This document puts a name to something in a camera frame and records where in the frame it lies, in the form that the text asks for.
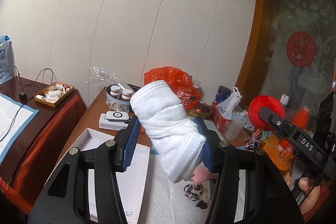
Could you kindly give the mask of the person's right hand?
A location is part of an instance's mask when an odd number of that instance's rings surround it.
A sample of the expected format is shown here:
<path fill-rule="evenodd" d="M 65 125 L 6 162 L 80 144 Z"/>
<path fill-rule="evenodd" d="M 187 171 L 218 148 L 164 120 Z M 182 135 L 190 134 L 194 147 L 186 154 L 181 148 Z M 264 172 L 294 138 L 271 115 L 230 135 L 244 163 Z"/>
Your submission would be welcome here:
<path fill-rule="evenodd" d="M 299 188 L 306 194 L 306 199 L 299 206 L 302 214 L 308 213 L 315 206 L 318 201 L 321 187 L 313 187 L 313 180 L 311 178 L 303 177 L 299 180 Z"/>

